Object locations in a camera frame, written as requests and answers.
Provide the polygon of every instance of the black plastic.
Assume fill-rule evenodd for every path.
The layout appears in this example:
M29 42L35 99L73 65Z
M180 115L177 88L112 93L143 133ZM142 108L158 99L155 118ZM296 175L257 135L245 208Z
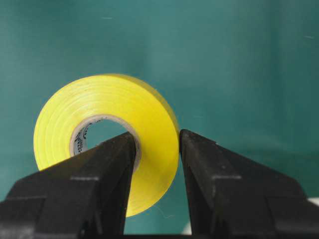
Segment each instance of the black plastic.
M17 181L0 204L0 238L123 234L134 159L124 133Z
M191 236L123 235L136 154L124 133L17 181L0 239L319 238L319 207L295 179L185 129L180 152Z
M185 129L180 150L193 234L319 238L319 207L295 179Z

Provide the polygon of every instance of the teal backdrop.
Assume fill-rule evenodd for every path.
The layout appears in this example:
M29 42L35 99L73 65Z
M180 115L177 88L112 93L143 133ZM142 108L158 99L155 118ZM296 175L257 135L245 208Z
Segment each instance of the teal backdrop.
M319 196L318 0L0 0L0 199L37 170L33 130L58 89L122 73L156 88L181 128ZM123 129L100 123L91 146ZM179 233L183 172L125 232Z

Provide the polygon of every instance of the yellow tape roll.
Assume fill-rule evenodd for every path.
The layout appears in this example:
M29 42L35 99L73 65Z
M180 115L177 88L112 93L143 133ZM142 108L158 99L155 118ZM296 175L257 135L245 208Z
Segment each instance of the yellow tape roll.
M145 82L125 75L74 81L43 107L34 130L40 170L83 151L77 147L90 123L111 119L136 138L139 157L132 177L127 217L155 204L171 185L178 165L178 125L165 99Z

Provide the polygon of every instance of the electrical tape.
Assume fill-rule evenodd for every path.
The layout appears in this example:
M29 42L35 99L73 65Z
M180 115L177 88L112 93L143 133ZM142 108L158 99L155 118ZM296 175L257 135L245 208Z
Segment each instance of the electrical tape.
M127 217L155 204L178 166L178 125L165 99L147 83L126 75L82 78L57 91L36 122L33 144L39 170L87 149L88 127L113 120L135 138L137 155Z

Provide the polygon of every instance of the tape roll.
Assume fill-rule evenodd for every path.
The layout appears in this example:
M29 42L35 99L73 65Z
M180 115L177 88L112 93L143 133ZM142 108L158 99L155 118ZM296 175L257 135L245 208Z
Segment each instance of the tape roll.
M122 124L137 145L127 217L155 204L171 185L178 165L178 125L165 99L147 83L125 75L76 80L45 104L34 130L40 170L86 149L88 126L102 119Z

